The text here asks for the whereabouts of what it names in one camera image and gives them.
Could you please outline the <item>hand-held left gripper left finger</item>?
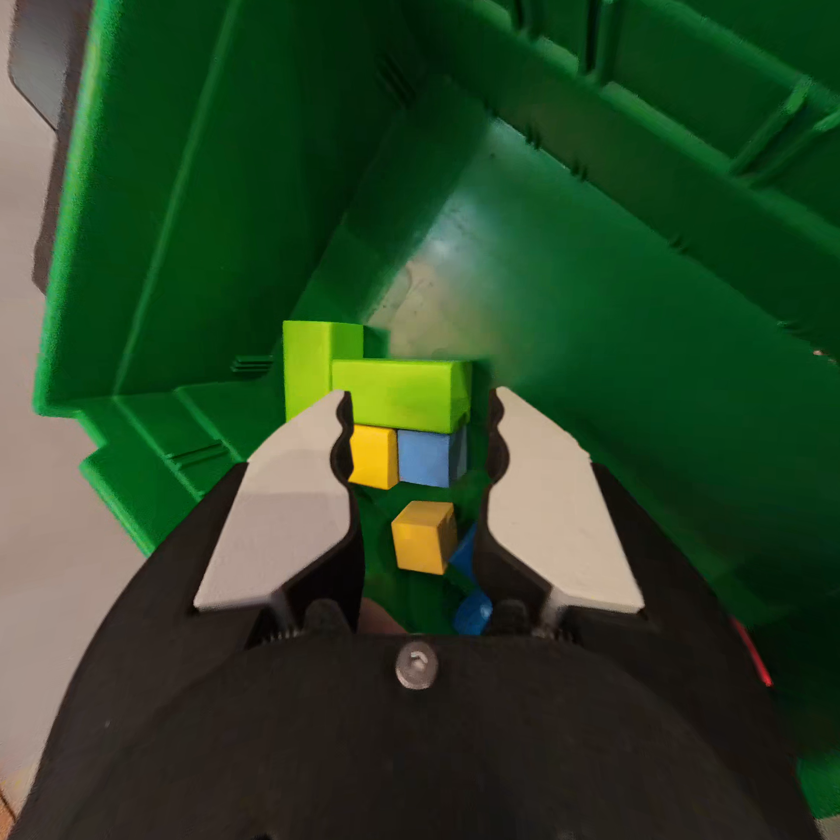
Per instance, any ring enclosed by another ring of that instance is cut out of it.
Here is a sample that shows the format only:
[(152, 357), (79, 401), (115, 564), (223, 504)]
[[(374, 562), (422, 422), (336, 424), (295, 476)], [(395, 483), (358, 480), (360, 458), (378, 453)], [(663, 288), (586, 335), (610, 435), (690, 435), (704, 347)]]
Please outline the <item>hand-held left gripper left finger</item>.
[(193, 605), (200, 612), (260, 606), (302, 629), (330, 601), (358, 628), (364, 542), (349, 478), (353, 405), (331, 391), (282, 424), (248, 458)]

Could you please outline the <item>yellow cube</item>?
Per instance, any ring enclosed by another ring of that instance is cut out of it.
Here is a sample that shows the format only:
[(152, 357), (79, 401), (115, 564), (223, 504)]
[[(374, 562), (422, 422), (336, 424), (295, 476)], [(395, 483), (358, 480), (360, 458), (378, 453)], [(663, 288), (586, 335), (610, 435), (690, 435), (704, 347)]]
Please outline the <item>yellow cube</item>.
[(390, 490), (400, 479), (397, 431), (389, 427), (354, 426), (350, 439), (353, 470), (349, 482)]
[(392, 521), (397, 567), (444, 575), (459, 545), (451, 501), (412, 500)]

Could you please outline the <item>light blue cube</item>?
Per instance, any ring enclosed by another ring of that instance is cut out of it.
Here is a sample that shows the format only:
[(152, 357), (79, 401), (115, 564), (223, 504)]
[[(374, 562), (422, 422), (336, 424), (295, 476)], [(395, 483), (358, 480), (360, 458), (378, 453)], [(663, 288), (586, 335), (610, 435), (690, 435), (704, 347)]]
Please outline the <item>light blue cube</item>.
[(467, 426), (452, 434), (398, 429), (398, 475), (401, 482), (450, 488), (468, 465)]

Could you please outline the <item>lime green block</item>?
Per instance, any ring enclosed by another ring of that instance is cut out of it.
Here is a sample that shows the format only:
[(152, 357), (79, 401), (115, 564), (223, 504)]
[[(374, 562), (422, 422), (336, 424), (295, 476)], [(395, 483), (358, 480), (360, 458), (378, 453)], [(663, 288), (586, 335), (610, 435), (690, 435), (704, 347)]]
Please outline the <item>lime green block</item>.
[(333, 361), (364, 357), (364, 327), (356, 323), (286, 320), (281, 338), (288, 422), (331, 392)]
[(473, 364), (461, 360), (335, 360), (334, 389), (356, 426), (453, 434), (470, 417)]

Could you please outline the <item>green plastic bin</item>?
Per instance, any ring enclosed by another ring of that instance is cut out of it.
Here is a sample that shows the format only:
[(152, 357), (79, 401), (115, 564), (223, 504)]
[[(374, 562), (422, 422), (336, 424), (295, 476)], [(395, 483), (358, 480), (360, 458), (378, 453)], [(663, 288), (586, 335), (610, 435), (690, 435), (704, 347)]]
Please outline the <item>green plastic bin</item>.
[(150, 554), (286, 320), (506, 385), (751, 632), (838, 815), (838, 2), (69, 2), (37, 413)]

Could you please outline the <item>dark grey flat object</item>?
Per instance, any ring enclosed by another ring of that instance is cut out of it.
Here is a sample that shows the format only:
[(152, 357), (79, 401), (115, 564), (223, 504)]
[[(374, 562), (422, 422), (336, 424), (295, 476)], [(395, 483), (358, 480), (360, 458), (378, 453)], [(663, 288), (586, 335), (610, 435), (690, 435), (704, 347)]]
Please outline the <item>dark grey flat object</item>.
[(92, 1), (16, 1), (9, 41), (10, 81), (56, 135), (32, 280), (49, 284)]

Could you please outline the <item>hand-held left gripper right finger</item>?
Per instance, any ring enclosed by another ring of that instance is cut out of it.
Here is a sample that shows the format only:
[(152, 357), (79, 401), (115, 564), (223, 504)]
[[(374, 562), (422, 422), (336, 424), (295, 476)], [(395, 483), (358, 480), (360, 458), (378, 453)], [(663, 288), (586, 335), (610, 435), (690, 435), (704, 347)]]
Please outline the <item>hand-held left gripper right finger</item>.
[(506, 386), (489, 393), (486, 472), (473, 572), (494, 606), (518, 602), (529, 625), (644, 609), (591, 457)]

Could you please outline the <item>red plastic bin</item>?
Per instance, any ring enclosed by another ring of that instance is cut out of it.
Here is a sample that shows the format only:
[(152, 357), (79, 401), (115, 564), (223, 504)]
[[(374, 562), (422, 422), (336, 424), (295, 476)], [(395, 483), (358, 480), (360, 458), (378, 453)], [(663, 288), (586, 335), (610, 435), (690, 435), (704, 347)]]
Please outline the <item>red plastic bin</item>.
[(756, 673), (756, 676), (762, 682), (764, 687), (766, 687), (768, 689), (773, 688), (774, 687), (774, 682), (773, 682), (773, 679), (771, 677), (771, 674), (770, 674), (769, 670), (767, 669), (765, 663), (763, 662), (763, 659), (760, 655), (760, 652), (756, 648), (755, 643), (753, 642), (753, 640), (752, 640), (752, 638), (749, 634), (749, 631), (734, 616), (730, 616), (730, 622), (731, 622), (735, 632), (737, 633), (737, 635), (741, 639), (742, 644), (744, 645), (745, 649), (747, 650), (747, 652), (749, 654), (749, 657), (751, 659), (752, 666), (753, 666), (753, 669)]

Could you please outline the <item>dark blue block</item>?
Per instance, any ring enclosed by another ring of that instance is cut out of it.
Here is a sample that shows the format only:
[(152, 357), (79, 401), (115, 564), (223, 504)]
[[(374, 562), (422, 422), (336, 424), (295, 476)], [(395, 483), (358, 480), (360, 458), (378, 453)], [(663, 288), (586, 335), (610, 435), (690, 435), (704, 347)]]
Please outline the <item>dark blue block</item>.
[(456, 550), (448, 559), (448, 564), (450, 566), (454, 567), (457, 572), (464, 575), (465, 578), (473, 583), (476, 583), (476, 577), (473, 570), (476, 531), (477, 522), (473, 522), (458, 542)]
[(453, 628), (459, 636), (482, 635), (493, 613), (492, 600), (483, 591), (476, 589), (459, 604), (453, 618)]

